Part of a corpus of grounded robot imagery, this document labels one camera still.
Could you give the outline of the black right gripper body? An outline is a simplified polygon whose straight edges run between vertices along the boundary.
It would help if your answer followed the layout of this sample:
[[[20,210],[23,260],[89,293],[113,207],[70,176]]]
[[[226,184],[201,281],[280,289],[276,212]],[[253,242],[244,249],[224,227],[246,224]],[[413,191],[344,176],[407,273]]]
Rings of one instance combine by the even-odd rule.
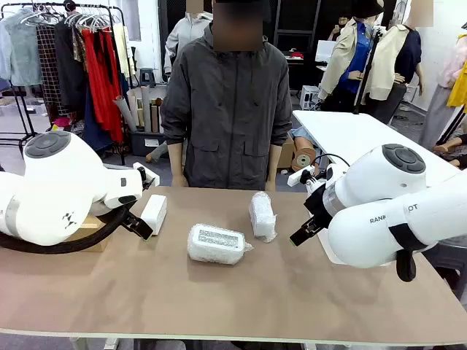
[[[315,227],[328,227],[332,216],[328,213],[323,203],[325,182],[317,181],[309,187],[310,193],[304,202],[304,206],[311,215]]]

